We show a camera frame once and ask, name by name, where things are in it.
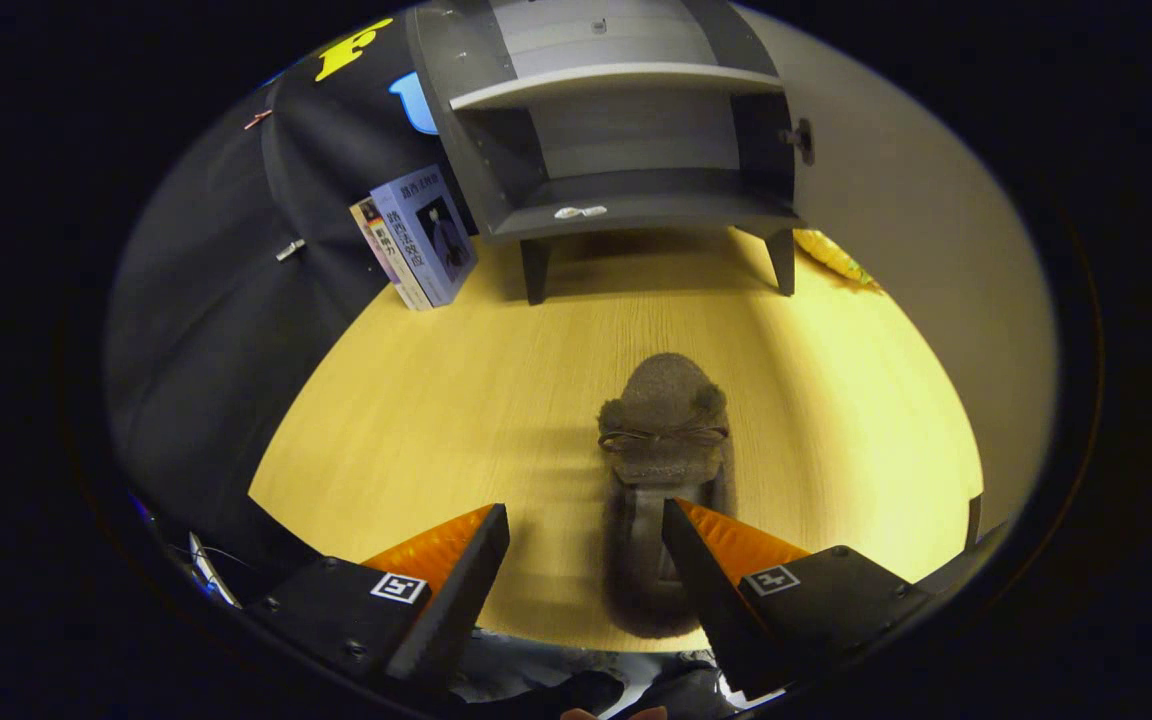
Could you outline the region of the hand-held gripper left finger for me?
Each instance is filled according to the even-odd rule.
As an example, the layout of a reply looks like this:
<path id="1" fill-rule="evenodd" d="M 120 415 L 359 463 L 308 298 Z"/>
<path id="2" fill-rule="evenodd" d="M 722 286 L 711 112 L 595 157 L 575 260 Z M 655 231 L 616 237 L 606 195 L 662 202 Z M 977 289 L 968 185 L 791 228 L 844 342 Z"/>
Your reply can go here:
<path id="1" fill-rule="evenodd" d="M 444 521 L 362 562 L 302 566 L 250 617 L 355 683 L 444 685 L 457 669 L 509 547 L 503 503 Z"/>

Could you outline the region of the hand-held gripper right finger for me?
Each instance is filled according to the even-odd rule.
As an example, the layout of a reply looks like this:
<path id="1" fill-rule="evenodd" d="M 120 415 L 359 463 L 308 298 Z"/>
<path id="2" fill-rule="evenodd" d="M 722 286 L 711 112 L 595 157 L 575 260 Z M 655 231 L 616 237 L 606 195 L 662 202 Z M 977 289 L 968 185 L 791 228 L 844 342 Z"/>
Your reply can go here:
<path id="1" fill-rule="evenodd" d="M 932 596 L 846 544 L 809 553 L 684 498 L 664 501 L 660 533 L 719 669 L 748 698 L 844 669 Z"/>

